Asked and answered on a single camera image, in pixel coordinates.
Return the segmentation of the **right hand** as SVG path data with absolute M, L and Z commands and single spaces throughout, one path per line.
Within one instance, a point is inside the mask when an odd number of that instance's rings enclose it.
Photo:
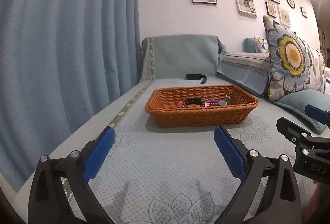
M 329 185 L 313 181 L 316 189 L 302 212 L 303 223 L 329 223 Z

